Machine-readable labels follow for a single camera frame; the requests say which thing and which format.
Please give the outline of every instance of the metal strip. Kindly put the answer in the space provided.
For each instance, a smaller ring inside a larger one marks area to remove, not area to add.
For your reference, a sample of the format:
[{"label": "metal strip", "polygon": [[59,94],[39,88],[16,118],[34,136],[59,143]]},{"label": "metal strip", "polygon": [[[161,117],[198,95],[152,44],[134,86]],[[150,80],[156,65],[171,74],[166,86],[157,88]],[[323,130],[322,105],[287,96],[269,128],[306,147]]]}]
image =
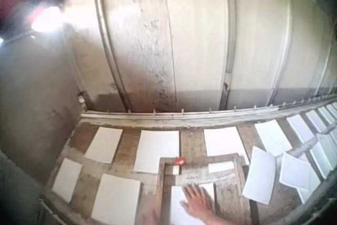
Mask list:
[{"label": "metal strip", "polygon": [[326,73],[326,69],[328,68],[328,62],[330,59],[330,54],[331,54],[331,47],[332,47],[332,42],[333,42],[333,38],[334,38],[334,29],[332,29],[332,33],[331,33],[331,39],[330,39],[330,45],[329,45],[329,49],[328,49],[328,54],[326,55],[326,59],[325,59],[325,63],[324,63],[324,69],[322,71],[322,76],[320,78],[320,82],[316,88],[315,94],[314,96],[316,96],[318,94],[319,89],[321,88],[325,73]]},{"label": "metal strip", "polygon": [[329,89],[328,94],[330,94],[332,92],[332,89],[334,88],[334,85],[335,85],[336,81],[337,81],[337,74],[336,74],[336,77],[335,77],[335,79],[334,79],[334,81],[333,81],[333,83],[332,83],[332,85],[331,85],[331,87]]},{"label": "metal strip", "polygon": [[286,64],[289,58],[289,48],[291,43],[291,36],[292,36],[292,0],[288,0],[287,4],[287,25],[286,25],[286,31],[285,31],[285,40],[284,45],[282,49],[282,55],[281,60],[279,63],[279,69],[276,72],[276,75],[274,77],[273,86],[272,86],[272,93],[269,97],[269,99],[266,102],[266,105],[269,105],[273,103],[277,91],[279,90],[281,80],[286,68]]},{"label": "metal strip", "polygon": [[106,22],[106,14],[104,10],[103,0],[95,0],[95,7],[96,7],[96,13],[97,13],[98,26],[100,27],[100,33],[101,33],[102,43],[104,47],[104,52],[106,55],[107,62],[109,64],[112,77],[115,80],[117,90],[118,90],[119,95],[121,96],[122,103],[125,107],[125,110],[126,111],[132,110],[130,99],[125,90],[125,87],[124,87],[120,72],[118,70],[114,54],[113,54],[111,36],[110,36],[108,25]]},{"label": "metal strip", "polygon": [[236,43],[236,1],[227,0],[228,34],[227,34],[227,59],[224,66],[223,80],[221,82],[220,110],[225,110],[228,101],[229,89],[232,81],[234,65],[235,43]]}]

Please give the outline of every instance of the finger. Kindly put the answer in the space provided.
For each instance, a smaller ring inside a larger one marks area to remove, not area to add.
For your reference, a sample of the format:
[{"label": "finger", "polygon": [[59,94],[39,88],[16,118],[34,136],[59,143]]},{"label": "finger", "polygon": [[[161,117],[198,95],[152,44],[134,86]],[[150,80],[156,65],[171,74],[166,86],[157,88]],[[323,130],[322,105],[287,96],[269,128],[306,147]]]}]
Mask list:
[{"label": "finger", "polygon": [[201,190],[201,196],[202,196],[204,199],[207,199],[206,190],[205,190],[203,187],[200,187],[200,190]]},{"label": "finger", "polygon": [[189,189],[189,185],[183,187],[183,192],[185,194],[185,197],[187,198],[187,201],[189,201],[192,198],[191,191]]},{"label": "finger", "polygon": [[180,205],[183,207],[186,213],[189,212],[189,204],[187,204],[185,201],[180,201]]},{"label": "finger", "polygon": [[197,196],[197,193],[194,191],[194,187],[193,187],[194,184],[188,184],[187,185],[187,190],[189,191],[190,195],[192,198],[196,197]]},{"label": "finger", "polygon": [[146,224],[146,216],[143,214],[142,215],[142,224],[145,225]]},{"label": "finger", "polygon": [[200,190],[200,187],[196,184],[193,184],[192,185],[192,189],[194,191],[194,194],[196,197],[200,197],[201,196],[201,190]]},{"label": "finger", "polygon": [[154,224],[159,225],[159,217],[154,210],[152,210],[152,217],[153,217]]}]

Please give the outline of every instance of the red object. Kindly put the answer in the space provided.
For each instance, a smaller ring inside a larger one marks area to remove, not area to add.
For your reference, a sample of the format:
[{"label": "red object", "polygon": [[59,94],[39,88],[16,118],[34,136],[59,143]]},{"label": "red object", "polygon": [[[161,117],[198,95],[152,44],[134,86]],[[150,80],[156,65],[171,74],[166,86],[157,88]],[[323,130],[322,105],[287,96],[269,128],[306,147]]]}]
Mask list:
[{"label": "red object", "polygon": [[176,164],[176,165],[182,165],[185,162],[186,162],[185,159],[183,157],[181,157],[181,156],[175,158],[175,160],[174,160],[174,164]]}]

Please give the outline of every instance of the corrugated metal wall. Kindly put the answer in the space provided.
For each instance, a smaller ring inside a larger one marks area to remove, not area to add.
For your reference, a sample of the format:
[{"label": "corrugated metal wall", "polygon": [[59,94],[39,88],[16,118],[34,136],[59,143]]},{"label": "corrugated metal wall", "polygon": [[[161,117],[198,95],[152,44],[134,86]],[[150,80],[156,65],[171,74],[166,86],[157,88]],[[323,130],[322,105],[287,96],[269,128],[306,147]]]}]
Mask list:
[{"label": "corrugated metal wall", "polygon": [[336,86],[333,23],[312,0],[66,0],[98,111],[282,104]]}]

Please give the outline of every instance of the metal panel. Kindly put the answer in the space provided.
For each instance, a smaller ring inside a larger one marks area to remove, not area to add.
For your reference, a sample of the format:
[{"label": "metal panel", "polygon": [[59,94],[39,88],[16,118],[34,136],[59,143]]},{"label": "metal panel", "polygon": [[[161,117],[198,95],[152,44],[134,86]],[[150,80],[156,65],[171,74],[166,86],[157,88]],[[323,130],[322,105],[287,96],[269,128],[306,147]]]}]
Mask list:
[{"label": "metal panel", "polygon": [[319,90],[320,95],[328,94],[332,91],[332,88],[334,87],[334,83],[336,81],[336,76],[337,76],[337,41],[334,36],[331,46],[330,58],[328,61],[328,67],[326,68],[323,82]]},{"label": "metal panel", "polygon": [[312,0],[292,0],[292,2],[292,41],[274,104],[305,98],[320,56],[323,37],[322,12],[314,6]]},{"label": "metal panel", "polygon": [[227,0],[167,0],[177,104],[218,110],[228,40]]},{"label": "metal panel", "polygon": [[103,0],[117,68],[134,112],[175,111],[166,0]]},{"label": "metal panel", "polygon": [[289,0],[236,0],[236,48],[228,108],[266,105],[289,38]]},{"label": "metal panel", "polygon": [[66,0],[66,36],[94,109],[125,112],[112,77],[98,26],[94,0]]}]

